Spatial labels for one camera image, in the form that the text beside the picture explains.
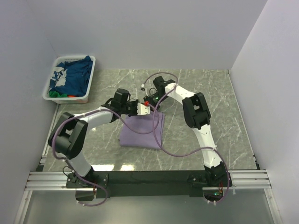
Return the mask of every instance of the white laundry basket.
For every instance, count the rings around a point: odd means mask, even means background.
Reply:
[[[52,70],[53,70],[54,67],[59,65],[61,62],[63,62],[63,63],[64,62],[74,62],[74,61],[84,59],[85,57],[86,57],[86,55],[59,57],[53,63]],[[84,96],[82,96],[82,97],[65,97],[65,98],[51,98],[51,97],[49,97],[50,80],[52,78],[52,71],[51,71],[50,76],[47,80],[46,86],[45,86],[44,91],[43,91],[43,98],[45,100],[52,100],[57,104],[84,104],[84,103],[87,103],[89,90],[90,90],[90,86],[91,86],[92,79],[93,79],[94,66],[95,66],[95,57],[90,56],[90,59],[93,62],[93,66],[92,66],[92,71],[91,71],[91,74],[90,74],[90,77],[89,77],[89,83],[88,83],[87,91],[86,91],[86,94]]]

